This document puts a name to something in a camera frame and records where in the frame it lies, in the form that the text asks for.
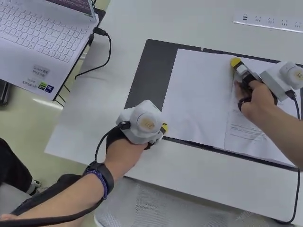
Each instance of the white desk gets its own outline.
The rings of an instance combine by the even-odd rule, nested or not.
[[[300,16],[302,6],[300,0],[111,0],[101,25],[112,38],[112,58],[77,79],[46,153],[93,160],[124,108],[147,39],[302,62],[302,34],[232,23],[238,10]],[[100,65],[107,54],[108,40],[96,36],[82,70]],[[297,184],[296,172],[168,141],[144,152],[127,176],[280,220],[292,216]],[[303,225],[302,213],[300,195],[295,224]]]

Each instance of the purple bracelet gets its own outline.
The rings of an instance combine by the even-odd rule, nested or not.
[[[105,181],[104,181],[104,179],[103,179],[103,176],[102,176],[102,174],[101,173],[99,173],[99,172],[97,172],[96,170],[91,170],[91,171],[89,171],[89,172],[87,172],[86,173],[86,175],[87,174],[94,174],[94,175],[96,175],[98,178],[99,178],[99,180],[102,182],[102,184],[103,184],[103,187],[104,187],[104,195],[103,195],[103,199],[107,199],[107,185],[106,185],[106,183],[105,183]]]

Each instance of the right hand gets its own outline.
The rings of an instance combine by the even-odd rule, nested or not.
[[[239,82],[235,81],[234,84],[236,86],[236,97],[238,100],[249,96],[241,89]],[[261,113],[262,110],[276,105],[270,90],[265,84],[253,80],[249,86],[253,90],[251,102],[244,103],[241,112],[247,119],[253,121],[253,117]]]

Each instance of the white power strip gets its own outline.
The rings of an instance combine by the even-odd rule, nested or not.
[[[273,17],[270,15],[238,12],[233,18],[233,23],[303,33],[303,18]]]

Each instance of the black glove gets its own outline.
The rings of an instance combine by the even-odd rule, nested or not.
[[[106,151],[108,147],[115,141],[121,140],[121,139],[126,139],[129,141],[129,139],[125,136],[125,134],[121,131],[119,128],[113,128],[111,132],[108,134],[107,139],[106,139]],[[147,147],[144,150],[148,150],[151,148],[153,144],[148,143]]]

